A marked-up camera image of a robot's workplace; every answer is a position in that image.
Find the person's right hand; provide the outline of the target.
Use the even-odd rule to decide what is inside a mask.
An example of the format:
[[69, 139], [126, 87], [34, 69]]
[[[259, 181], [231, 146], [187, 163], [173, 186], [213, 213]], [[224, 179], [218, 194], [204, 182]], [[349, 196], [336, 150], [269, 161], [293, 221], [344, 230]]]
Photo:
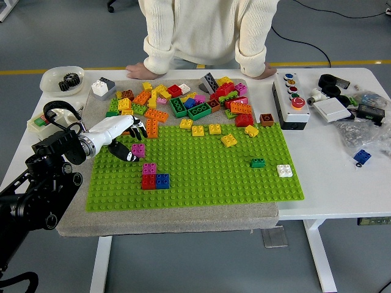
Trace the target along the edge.
[[127, 77], [131, 79], [152, 80], [155, 79], [155, 74], [148, 70], [141, 62], [134, 65], [126, 66]]

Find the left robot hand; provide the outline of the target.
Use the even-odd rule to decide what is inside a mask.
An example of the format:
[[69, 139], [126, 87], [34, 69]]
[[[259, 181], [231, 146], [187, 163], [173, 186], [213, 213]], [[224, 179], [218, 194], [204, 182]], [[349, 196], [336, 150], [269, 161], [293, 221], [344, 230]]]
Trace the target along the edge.
[[139, 158], [116, 138], [123, 132], [129, 132], [132, 137], [141, 140], [147, 138], [146, 128], [140, 119], [133, 115], [106, 117], [104, 120], [85, 132], [79, 139], [88, 158], [96, 156], [102, 146], [122, 161], [138, 162]]

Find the person's left hand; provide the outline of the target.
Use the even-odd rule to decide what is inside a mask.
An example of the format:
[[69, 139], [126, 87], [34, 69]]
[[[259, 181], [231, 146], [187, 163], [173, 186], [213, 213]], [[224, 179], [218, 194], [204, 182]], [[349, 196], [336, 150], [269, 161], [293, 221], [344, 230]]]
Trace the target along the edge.
[[256, 79], [256, 80], [266, 79], [268, 77], [273, 76], [276, 73], [277, 73], [277, 69], [272, 67], [268, 62], [265, 62], [265, 70], [264, 70], [264, 72], [261, 75], [257, 76], [257, 77], [253, 77], [253, 79]]

